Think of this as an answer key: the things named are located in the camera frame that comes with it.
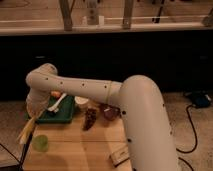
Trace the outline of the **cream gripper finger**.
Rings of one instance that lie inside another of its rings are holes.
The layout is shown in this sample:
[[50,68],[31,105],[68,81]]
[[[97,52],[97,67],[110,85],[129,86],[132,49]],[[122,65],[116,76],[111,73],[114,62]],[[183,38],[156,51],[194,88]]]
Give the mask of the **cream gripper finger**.
[[21,133],[18,136],[19,139],[21,139],[24,135],[29,135],[32,132],[35,125],[35,121],[36,121],[35,117],[32,117],[28,120],[28,122],[26,123],[26,125],[24,126],[24,128],[22,129]]
[[30,134],[34,131],[35,128],[35,121],[29,120],[26,126],[24,127],[23,131],[20,134],[20,143],[26,144],[27,140],[29,139]]

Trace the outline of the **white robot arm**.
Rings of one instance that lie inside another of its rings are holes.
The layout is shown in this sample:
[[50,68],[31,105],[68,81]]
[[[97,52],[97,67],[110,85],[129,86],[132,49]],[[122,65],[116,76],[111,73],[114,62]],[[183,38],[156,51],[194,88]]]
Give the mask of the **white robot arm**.
[[181,171],[172,129],[158,85],[144,75],[122,82],[62,77],[51,63],[31,70],[27,112],[35,116],[47,108],[52,91],[60,91],[121,111],[133,171]]

